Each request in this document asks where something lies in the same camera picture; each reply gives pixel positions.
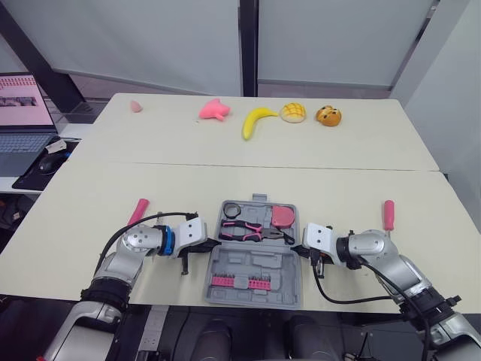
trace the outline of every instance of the gray toolbox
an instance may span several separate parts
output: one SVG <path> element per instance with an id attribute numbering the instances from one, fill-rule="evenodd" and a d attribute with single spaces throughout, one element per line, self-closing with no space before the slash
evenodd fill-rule
<path id="1" fill-rule="evenodd" d="M 224 222 L 236 220 L 275 229 L 271 224 L 273 206 L 292 210 L 294 223 L 280 231 L 290 236 L 288 241 L 295 241 L 294 244 L 287 244 L 284 238 L 236 241 L 219 237 L 221 231 L 230 233 L 228 235 L 234 238 L 252 236 L 253 230 L 250 229 L 221 227 Z M 301 307 L 301 261 L 299 255 L 291 250 L 301 243 L 298 212 L 294 205 L 268 203 L 267 196 L 262 194 L 254 194 L 251 202 L 224 201 L 219 211 L 216 235 L 222 244 L 212 249 L 210 255 L 204 286 L 207 302 L 290 310 Z"/>

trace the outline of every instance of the pink-handled pliers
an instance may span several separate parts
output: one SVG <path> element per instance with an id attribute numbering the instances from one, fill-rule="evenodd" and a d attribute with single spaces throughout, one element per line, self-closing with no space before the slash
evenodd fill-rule
<path id="1" fill-rule="evenodd" d="M 225 227 L 240 227 L 253 231 L 247 235 L 233 235 L 222 231 Z M 245 220 L 222 220 L 220 223 L 219 238 L 229 241 L 254 241 L 260 242 L 263 238 L 278 239 L 284 238 L 284 232 L 278 231 L 274 228 L 264 228 L 259 223 L 249 223 Z"/>

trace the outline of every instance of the black pillar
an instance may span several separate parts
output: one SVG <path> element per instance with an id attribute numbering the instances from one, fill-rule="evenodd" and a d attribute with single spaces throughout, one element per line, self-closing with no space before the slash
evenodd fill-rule
<path id="1" fill-rule="evenodd" d="M 259 0 L 239 1 L 239 30 L 244 96 L 257 96 Z"/>

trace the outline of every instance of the screwdriver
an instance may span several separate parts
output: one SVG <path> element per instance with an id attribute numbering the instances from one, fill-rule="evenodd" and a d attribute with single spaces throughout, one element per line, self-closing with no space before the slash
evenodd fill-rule
<path id="1" fill-rule="evenodd" d="M 394 229 L 394 201 L 387 200 L 384 202 L 384 230 L 391 237 L 391 231 Z"/>

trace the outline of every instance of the pink screwdriver handle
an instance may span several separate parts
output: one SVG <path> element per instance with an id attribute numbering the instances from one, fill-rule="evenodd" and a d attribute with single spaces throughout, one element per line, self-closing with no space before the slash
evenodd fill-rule
<path id="1" fill-rule="evenodd" d="M 392 200 L 384 202 L 384 229 L 386 231 L 394 229 L 394 202 Z"/>
<path id="2" fill-rule="evenodd" d="M 137 207 L 135 208 L 134 213 L 132 213 L 132 216 L 130 217 L 127 225 L 133 224 L 133 222 L 137 222 L 139 219 L 141 219 L 149 203 L 150 202 L 147 199 L 140 198 L 138 200 Z"/>

